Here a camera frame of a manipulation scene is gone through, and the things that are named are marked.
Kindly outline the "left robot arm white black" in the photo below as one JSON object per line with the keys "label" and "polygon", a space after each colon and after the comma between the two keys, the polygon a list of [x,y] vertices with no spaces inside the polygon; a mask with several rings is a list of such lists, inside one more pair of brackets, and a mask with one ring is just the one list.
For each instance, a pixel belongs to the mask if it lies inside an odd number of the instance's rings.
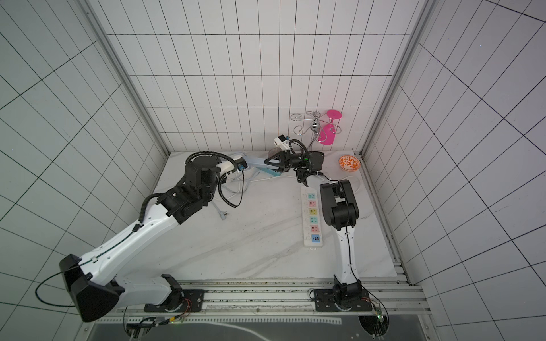
{"label": "left robot arm white black", "polygon": [[96,321],[111,311],[131,305],[155,305],[175,312],[184,302],[183,290],[171,275],[131,281],[119,271],[153,241],[182,225],[206,207],[219,192],[227,175],[243,171],[243,156],[234,158],[202,151],[186,159],[181,180],[165,192],[143,201],[137,220],[98,248],[59,263],[65,283],[82,321]]}

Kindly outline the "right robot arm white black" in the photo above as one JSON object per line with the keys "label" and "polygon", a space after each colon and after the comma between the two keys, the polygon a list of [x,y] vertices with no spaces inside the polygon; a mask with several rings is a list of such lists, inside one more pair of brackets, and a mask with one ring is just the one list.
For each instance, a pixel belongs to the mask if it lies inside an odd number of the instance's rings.
{"label": "right robot arm white black", "polygon": [[264,163],[274,166],[278,172],[294,170],[297,181],[308,185],[307,179],[318,176],[326,180],[319,185],[318,203],[322,220],[336,234],[336,272],[334,274],[333,297],[339,306],[359,301],[363,297],[363,285],[355,266],[354,231],[359,218],[359,209],[349,180],[332,179],[322,172],[324,153],[303,150],[295,153],[280,148],[268,153]]}

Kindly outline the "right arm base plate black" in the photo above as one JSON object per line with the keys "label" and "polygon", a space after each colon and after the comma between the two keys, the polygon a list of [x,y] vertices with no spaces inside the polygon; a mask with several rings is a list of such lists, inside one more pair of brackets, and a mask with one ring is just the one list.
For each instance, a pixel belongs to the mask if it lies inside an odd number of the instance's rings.
{"label": "right arm base plate black", "polygon": [[312,289],[309,297],[317,312],[323,313],[348,313],[371,312],[373,304],[369,293],[364,288],[345,289]]}

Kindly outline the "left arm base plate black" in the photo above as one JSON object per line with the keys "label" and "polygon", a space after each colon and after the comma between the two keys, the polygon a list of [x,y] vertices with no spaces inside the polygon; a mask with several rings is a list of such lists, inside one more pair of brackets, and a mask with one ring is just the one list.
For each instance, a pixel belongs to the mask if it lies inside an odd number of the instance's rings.
{"label": "left arm base plate black", "polygon": [[171,294],[159,305],[146,304],[146,313],[198,313],[203,307],[205,291],[201,289],[183,289]]}

